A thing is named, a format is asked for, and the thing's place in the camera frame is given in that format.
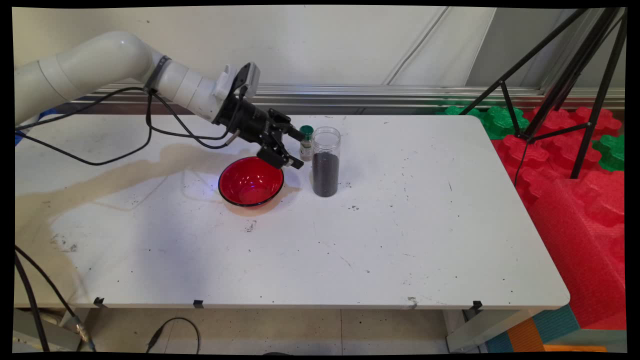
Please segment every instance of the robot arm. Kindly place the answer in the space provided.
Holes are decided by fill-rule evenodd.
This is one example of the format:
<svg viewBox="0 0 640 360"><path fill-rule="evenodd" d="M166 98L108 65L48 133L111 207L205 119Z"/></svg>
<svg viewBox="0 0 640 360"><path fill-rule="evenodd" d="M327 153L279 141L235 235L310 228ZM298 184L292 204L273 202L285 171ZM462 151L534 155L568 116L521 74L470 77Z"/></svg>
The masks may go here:
<svg viewBox="0 0 640 360"><path fill-rule="evenodd" d="M15 124L110 83L127 78L146 83L162 57L163 54L135 35L112 31L71 50L29 63L13 72ZM272 166L300 168L303 162L291 156L282 145L283 134L298 141L303 139L291 125L290 118L273 109L262 111L237 99L231 91L243 86L245 96L251 98L259 76L257 66L248 63L239 72L227 66L218 80L213 81L168 60L152 87L213 124L233 126L230 133L258 143L257 156ZM234 112L236 120L231 123Z"/></svg>

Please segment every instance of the white table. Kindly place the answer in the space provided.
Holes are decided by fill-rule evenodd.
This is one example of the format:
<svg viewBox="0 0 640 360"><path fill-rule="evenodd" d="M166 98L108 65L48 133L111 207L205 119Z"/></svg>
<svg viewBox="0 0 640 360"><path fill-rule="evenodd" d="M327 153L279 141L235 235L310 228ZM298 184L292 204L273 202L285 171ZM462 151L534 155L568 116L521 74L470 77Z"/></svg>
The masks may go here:
<svg viewBox="0 0 640 360"><path fill-rule="evenodd" d="M182 117L196 134L221 132ZM171 116L154 125L182 131ZM69 304L93 307L314 307L484 311L448 337L486 341L569 301L480 122L469 116L293 116L342 133L340 185L316 196L310 163L260 209L218 193L257 144L214 151L153 134L91 167L23 140L15 151L16 243ZM76 115L31 136L102 161L140 146L142 115ZM286 137L287 150L299 145ZM60 306L25 265L38 305ZM28 306L17 272L16 307Z"/></svg>

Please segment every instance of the red bowl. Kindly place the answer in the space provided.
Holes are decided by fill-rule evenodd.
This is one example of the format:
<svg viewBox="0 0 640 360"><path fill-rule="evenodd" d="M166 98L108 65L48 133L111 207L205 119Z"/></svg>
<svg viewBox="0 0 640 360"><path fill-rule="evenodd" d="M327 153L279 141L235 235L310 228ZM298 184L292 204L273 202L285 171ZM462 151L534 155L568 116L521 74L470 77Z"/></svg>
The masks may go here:
<svg viewBox="0 0 640 360"><path fill-rule="evenodd" d="M257 156L237 160L222 172L218 191L236 206L258 206L278 195L284 173Z"/></svg>

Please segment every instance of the clear plastic container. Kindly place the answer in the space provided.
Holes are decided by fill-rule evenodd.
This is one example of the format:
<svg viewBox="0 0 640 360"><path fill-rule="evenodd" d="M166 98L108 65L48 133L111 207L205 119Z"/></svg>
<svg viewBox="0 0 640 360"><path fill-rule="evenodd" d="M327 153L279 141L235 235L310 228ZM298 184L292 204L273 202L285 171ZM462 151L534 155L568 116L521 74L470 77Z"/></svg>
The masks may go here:
<svg viewBox="0 0 640 360"><path fill-rule="evenodd" d="M313 188L318 196L329 197L338 191L340 169L340 132L323 126L311 136L313 148Z"/></svg>

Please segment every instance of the floor tile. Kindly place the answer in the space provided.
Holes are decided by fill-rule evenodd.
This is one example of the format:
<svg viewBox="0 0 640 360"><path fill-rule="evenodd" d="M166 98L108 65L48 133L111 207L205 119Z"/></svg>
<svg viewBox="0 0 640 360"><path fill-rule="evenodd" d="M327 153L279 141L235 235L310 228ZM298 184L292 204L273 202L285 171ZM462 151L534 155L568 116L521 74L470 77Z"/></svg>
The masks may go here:
<svg viewBox="0 0 640 360"><path fill-rule="evenodd" d="M197 324L201 354L340 355L339 310L181 309ZM193 354L193 327L174 320L166 353Z"/></svg>
<svg viewBox="0 0 640 360"><path fill-rule="evenodd" d="M86 320L95 347L108 352L145 352L156 330L175 316L176 309L95 309ZM169 338L169 324L151 353L163 353ZM83 344L81 351L90 351Z"/></svg>
<svg viewBox="0 0 640 360"><path fill-rule="evenodd" d="M447 354L441 311L342 310L344 355Z"/></svg>

